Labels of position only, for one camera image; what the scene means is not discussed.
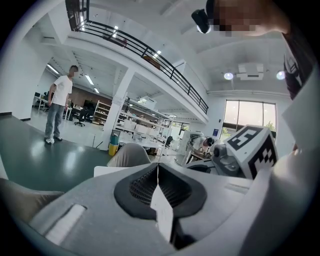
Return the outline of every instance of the ceiling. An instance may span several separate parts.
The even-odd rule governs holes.
[[[263,82],[247,81],[245,88],[286,92],[285,82],[276,79],[284,62],[285,43],[282,35],[271,32],[257,37],[226,37],[219,31],[202,34],[197,31],[191,14],[196,9],[204,9],[206,2],[207,0],[90,0],[90,20],[112,27],[118,26],[119,30],[140,39],[155,50],[161,50],[161,55],[172,63],[185,59],[194,70],[200,66],[200,62],[209,76],[207,91],[230,90],[230,86],[224,86],[226,80],[223,74],[238,73],[238,64],[257,63],[263,64]],[[195,58],[186,58],[190,52],[194,53],[197,62]],[[236,90],[244,90],[239,78],[235,78],[233,83]],[[269,83],[275,83],[276,86],[266,86]]]
[[[97,88],[100,95],[112,97],[127,70],[126,67],[111,59],[102,57],[89,51],[79,51],[78,49],[67,46],[50,46],[53,51],[53,57],[49,64],[60,74],[67,74],[72,65],[68,55],[75,57],[79,70],[79,75],[73,78],[73,83],[79,88],[90,90],[96,93]],[[89,83],[84,76],[90,76],[94,86]],[[144,76],[136,73],[127,89],[127,96],[133,100],[139,100],[142,97],[149,96],[157,101],[155,109],[168,115],[176,115],[183,118],[186,122],[198,122],[196,116],[187,111],[171,95],[160,91],[159,87]]]

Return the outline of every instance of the gray cushion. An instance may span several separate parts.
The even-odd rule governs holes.
[[[125,144],[108,162],[108,167],[135,167],[151,164],[143,146],[136,143]]]
[[[38,191],[0,178],[0,197],[10,214],[28,223],[36,213],[64,192]]]

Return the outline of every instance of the white wall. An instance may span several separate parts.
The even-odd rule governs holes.
[[[278,156],[283,157],[289,154],[294,146],[295,140],[289,130],[289,127],[282,118],[282,113],[291,104],[289,98],[277,96],[263,96],[263,95],[235,95],[235,96],[210,96],[209,95],[209,122],[207,125],[200,123],[193,123],[190,125],[191,131],[201,131],[205,136],[212,136],[214,129],[218,129],[218,136],[220,138],[226,108],[226,100],[240,100],[240,101],[257,101],[265,103],[273,103],[276,107],[276,139],[275,145]]]
[[[47,93],[50,89],[50,86],[57,80],[53,74],[51,74],[48,70],[44,70],[38,85],[35,88],[36,93],[44,94]]]
[[[19,119],[30,118],[37,85],[53,55],[41,39],[39,29],[33,27],[2,65],[0,112],[12,112]]]

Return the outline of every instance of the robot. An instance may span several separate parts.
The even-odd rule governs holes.
[[[239,148],[245,134],[229,144],[245,149],[249,142]],[[260,149],[251,159],[261,159]],[[248,161],[254,179],[163,163],[135,166],[86,180],[44,207],[30,226],[17,225],[44,255],[269,255],[310,205],[319,150],[297,151],[260,170]],[[166,204],[155,210],[157,188]]]
[[[210,159],[191,162],[184,167],[253,180],[260,169],[269,169],[278,160],[272,133],[266,127],[247,125],[224,143],[214,147]]]

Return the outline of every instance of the white pillar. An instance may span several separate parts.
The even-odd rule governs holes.
[[[103,143],[99,146],[99,149],[101,150],[108,150],[110,136],[114,128],[114,125],[117,121],[118,112],[123,107],[124,100],[125,100],[124,98],[125,98],[127,89],[134,74],[135,74],[135,70],[132,67],[128,68],[118,89],[116,90],[116,93],[113,97],[112,104],[108,113],[108,117],[106,118],[106,121],[103,127],[103,136],[102,136]]]

